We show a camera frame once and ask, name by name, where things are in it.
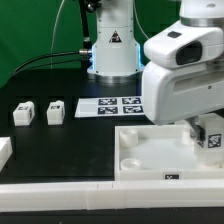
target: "black sticker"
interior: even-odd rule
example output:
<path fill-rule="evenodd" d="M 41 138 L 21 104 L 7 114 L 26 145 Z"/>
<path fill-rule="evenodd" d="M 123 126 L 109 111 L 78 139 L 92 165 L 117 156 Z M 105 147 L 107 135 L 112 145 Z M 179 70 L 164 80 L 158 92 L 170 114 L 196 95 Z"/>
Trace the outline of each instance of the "black sticker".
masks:
<path fill-rule="evenodd" d="M 117 105 L 117 99 L 99 99 L 99 105 Z"/>
<path fill-rule="evenodd" d="M 24 106 L 24 107 L 19 107 L 18 110 L 27 110 L 28 107 L 27 106 Z"/>
<path fill-rule="evenodd" d="M 32 110 L 31 110 L 31 109 L 29 110 L 29 114 L 30 114 L 30 119 L 31 119 L 32 116 L 33 116 L 33 115 L 32 115 Z"/>
<path fill-rule="evenodd" d="M 222 135 L 209 135 L 208 136 L 208 148 L 218 148 L 222 145 Z"/>
<path fill-rule="evenodd" d="M 113 36 L 111 37 L 110 43 L 121 43 L 121 38 L 119 37 L 117 31 L 115 30 L 114 33 L 113 33 Z"/>
<path fill-rule="evenodd" d="M 168 36 L 172 37 L 172 38 L 178 38 L 181 35 L 182 35 L 182 33 L 178 33 L 178 32 L 175 32 L 175 31 L 172 31 L 172 32 L 168 33 Z"/>
<path fill-rule="evenodd" d="M 164 175 L 165 180 L 179 180 L 180 179 L 180 174 L 165 174 Z"/>
<path fill-rule="evenodd" d="M 141 104 L 140 97 L 129 97 L 129 98 L 122 98 L 123 104 Z"/>
<path fill-rule="evenodd" d="M 61 110 L 61 118 L 63 119 L 64 117 L 64 109 Z"/>
<path fill-rule="evenodd" d="M 98 108 L 98 114 L 118 114 L 118 108 L 117 107 L 99 107 Z"/>
<path fill-rule="evenodd" d="M 125 114 L 139 114 L 143 113 L 142 106 L 126 106 L 123 107 L 123 111 Z"/>
<path fill-rule="evenodd" d="M 51 106 L 51 110 L 56 110 L 56 109 L 59 109 L 60 106 Z"/>

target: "warning label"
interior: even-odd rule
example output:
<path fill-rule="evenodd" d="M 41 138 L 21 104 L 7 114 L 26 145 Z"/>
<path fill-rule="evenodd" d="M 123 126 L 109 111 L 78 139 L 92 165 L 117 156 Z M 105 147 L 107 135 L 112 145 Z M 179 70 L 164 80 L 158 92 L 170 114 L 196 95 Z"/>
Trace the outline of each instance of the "warning label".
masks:
<path fill-rule="evenodd" d="M 119 37 L 117 31 L 115 30 L 114 33 L 113 33 L 113 36 L 111 37 L 110 43 L 121 43 L 121 38 Z"/>

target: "white box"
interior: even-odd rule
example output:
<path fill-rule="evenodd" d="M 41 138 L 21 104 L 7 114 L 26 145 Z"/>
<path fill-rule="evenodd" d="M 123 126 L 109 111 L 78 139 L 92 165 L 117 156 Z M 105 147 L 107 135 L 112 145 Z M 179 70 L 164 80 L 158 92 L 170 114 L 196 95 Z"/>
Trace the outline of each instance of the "white box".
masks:
<path fill-rule="evenodd" d="M 47 109 L 48 125 L 60 125 L 63 123 L 64 117 L 65 117 L 64 102 L 56 101 L 50 103 Z"/>
<path fill-rule="evenodd" d="M 201 124 L 207 138 L 213 133 L 223 133 L 222 119 L 213 114 L 199 117 L 202 123 L 204 120 L 208 125 L 211 123 L 210 129 Z M 124 145 L 124 140 L 133 142 L 133 130 L 138 133 L 137 144 Z M 223 148 L 198 151 L 197 143 L 185 140 L 186 125 L 183 124 L 115 127 L 115 181 L 223 179 Z"/>
<path fill-rule="evenodd" d="M 28 126 L 35 116 L 34 104 L 31 101 L 20 103 L 13 112 L 15 126 Z"/>

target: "black cable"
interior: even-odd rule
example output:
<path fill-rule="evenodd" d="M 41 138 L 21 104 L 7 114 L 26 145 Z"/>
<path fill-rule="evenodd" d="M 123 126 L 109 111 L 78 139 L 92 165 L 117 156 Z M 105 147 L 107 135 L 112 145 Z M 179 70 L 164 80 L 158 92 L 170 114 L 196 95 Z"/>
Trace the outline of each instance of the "black cable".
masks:
<path fill-rule="evenodd" d="M 32 66 L 32 67 L 25 68 L 25 69 L 22 69 L 20 71 L 17 71 L 16 73 L 13 73 L 11 75 L 10 79 L 13 78 L 13 77 L 15 77 L 15 76 L 17 76 L 21 72 L 25 72 L 25 71 L 28 71 L 28 70 L 31 70 L 31 69 L 35 69 L 35 68 L 39 68 L 39 67 L 44 67 L 44 66 L 48 66 L 48 65 L 65 64 L 65 63 L 76 62 L 76 61 L 79 61 L 80 62 L 82 60 L 80 60 L 80 59 L 73 59 L 73 60 L 67 60 L 67 61 L 52 62 L 52 63 L 42 64 L 42 65 L 35 65 L 35 66 Z"/>
<path fill-rule="evenodd" d="M 79 9 L 80 9 L 80 15 L 81 15 L 81 21 L 82 21 L 82 32 L 83 32 L 83 47 L 91 49 L 92 48 L 92 42 L 89 35 L 89 26 L 88 26 L 88 20 L 86 15 L 86 8 L 84 0 L 79 0 Z"/>
<path fill-rule="evenodd" d="M 79 51 L 71 51 L 71 52 L 61 52 L 61 53 L 53 53 L 53 54 L 45 54 L 45 55 L 41 55 L 41 56 L 38 56 L 38 57 L 35 57 L 33 59 L 30 59 L 26 62 L 24 62 L 22 65 L 20 65 L 19 67 L 17 67 L 14 72 L 12 73 L 11 76 L 14 76 L 15 73 L 19 72 L 22 68 L 24 68 L 25 66 L 33 63 L 33 62 L 36 62 L 36 61 L 39 61 L 39 60 L 42 60 L 42 59 L 45 59 L 45 58 L 53 58 L 53 57 L 62 57 L 62 56 L 68 56 L 68 55 L 74 55 L 74 54 L 79 54 Z"/>

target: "white platform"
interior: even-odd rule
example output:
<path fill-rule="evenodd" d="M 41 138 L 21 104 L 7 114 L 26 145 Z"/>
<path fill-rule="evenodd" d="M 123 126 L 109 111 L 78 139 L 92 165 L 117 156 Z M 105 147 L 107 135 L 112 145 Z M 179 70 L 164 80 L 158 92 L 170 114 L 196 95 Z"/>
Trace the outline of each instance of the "white platform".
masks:
<path fill-rule="evenodd" d="M 224 169 L 198 168 L 183 127 L 116 127 L 115 181 L 0 185 L 0 212 L 224 206 Z M 133 147 L 120 144 L 125 128 L 138 130 Z M 130 157 L 140 169 L 121 170 Z"/>

